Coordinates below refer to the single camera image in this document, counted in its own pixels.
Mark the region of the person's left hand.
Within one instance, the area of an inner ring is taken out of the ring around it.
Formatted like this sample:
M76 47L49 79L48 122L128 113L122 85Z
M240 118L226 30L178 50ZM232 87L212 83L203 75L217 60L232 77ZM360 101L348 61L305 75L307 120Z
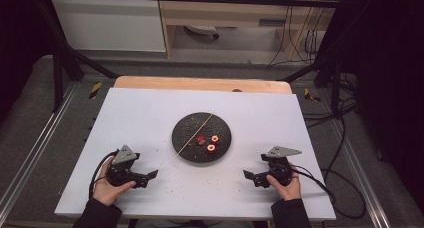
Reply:
M136 185L135 181L129 181L121 186L113 186L108 182L106 177L113 159L114 157L109 157L102 165L93 191L93 198L106 206L111 206L121 194Z

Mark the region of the dark curtain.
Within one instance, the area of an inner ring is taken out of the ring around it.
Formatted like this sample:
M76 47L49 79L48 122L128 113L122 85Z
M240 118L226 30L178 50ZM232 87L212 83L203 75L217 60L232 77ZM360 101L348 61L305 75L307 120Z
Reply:
M33 64L52 53L34 0L0 0L0 122L26 85Z
M424 0L363 4L343 69L383 157L424 210Z

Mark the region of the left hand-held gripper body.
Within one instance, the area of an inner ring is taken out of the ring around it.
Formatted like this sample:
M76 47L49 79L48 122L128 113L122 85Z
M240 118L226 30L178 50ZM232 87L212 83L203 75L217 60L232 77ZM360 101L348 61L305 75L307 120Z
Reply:
M147 176L131 171L131 167L140 154L134 153L127 145L115 155L107 173L107 180L113 186L121 186L129 181L147 182Z

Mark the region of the person's right hand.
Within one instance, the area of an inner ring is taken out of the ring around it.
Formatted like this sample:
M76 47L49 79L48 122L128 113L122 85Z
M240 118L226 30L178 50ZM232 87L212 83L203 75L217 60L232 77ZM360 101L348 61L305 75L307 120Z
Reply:
M301 185L299 175L297 173L292 173L291 182L286 186L280 184L271 175L267 175L266 179L270 183L270 185L276 189L281 199L289 201L301 198Z

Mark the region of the black round plate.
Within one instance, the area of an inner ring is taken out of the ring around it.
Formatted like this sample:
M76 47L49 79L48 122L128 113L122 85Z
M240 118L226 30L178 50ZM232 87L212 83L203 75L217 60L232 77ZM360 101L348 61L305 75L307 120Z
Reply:
M203 135L206 142L197 144L197 137ZM211 137L219 136L219 143L212 143ZM206 112L197 112L183 117L173 128L172 145L177 155L183 159L206 164L219 160L230 149L232 133L229 125L219 116ZM213 144L216 150L207 151L207 146Z

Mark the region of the white cabinet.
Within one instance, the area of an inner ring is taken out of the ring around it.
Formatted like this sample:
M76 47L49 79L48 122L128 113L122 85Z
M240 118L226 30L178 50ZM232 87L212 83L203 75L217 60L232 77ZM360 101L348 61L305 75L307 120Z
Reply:
M153 1L52 0L68 43L79 50L166 50Z

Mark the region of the aluminium floor rail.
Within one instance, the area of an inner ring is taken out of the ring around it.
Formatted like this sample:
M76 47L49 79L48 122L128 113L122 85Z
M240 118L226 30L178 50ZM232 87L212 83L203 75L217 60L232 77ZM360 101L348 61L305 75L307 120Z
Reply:
M342 139L341 150L344 153L344 157L351 170L354 180L364 196L368 214L374 224L374 227L390 228L390 222L386 216L386 213L371 185L371 182L366 174L366 170L363 168L357 155L354 152L353 146L348 139L346 130L342 126L342 122L336 120L333 121L333 125L339 138Z
M13 178L11 184L8 186L5 194L0 199L0 223L6 220L8 214L12 210L38 160L40 159L57 126L62 120L64 113L71 103L77 87L78 83L72 82L66 89L66 92L63 96L63 103L59 106L58 110L53 112L49 117L49 120L41 131L41 134L38 136L35 144L31 147L29 154L26 156L17 174Z

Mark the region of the yellow black tape strip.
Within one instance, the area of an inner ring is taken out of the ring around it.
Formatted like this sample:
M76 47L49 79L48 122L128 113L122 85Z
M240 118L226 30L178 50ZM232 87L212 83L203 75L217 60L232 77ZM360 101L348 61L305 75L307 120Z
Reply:
M319 97L314 97L311 95L308 88L304 88L304 98L307 100L312 100L314 102L321 102L321 99Z
M96 82L95 85L93 86L90 95L89 95L89 99L95 99L99 89L102 86L102 82Z

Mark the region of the light wooden desk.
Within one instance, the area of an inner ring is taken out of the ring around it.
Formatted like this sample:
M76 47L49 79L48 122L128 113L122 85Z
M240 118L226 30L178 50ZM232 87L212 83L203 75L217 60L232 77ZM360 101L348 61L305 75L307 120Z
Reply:
M290 61L300 57L301 40L309 31L325 31L333 17L330 8L309 8L223 3L159 3L166 48L170 50L177 26L275 28Z

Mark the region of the wooden table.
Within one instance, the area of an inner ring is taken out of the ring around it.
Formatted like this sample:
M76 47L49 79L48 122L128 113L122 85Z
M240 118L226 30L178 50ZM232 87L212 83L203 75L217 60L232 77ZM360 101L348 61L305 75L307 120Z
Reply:
M114 88L292 93L290 85L280 81L149 76L121 76L116 79Z

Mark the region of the white chair base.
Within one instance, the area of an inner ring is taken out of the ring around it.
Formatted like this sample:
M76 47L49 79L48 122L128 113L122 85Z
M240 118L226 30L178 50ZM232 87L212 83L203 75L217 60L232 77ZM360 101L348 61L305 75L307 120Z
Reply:
M186 29L197 34L212 36L214 39L219 38L214 26L186 26Z

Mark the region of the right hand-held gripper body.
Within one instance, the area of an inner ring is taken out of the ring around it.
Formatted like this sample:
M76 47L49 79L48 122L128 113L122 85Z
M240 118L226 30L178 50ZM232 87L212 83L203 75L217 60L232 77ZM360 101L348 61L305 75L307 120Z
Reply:
M273 176L283 186L291 182L292 171L287 157L301 154L300 150L274 146L267 154L262 154L261 159L269 166L267 172L261 173L258 180L265 180L267 175Z

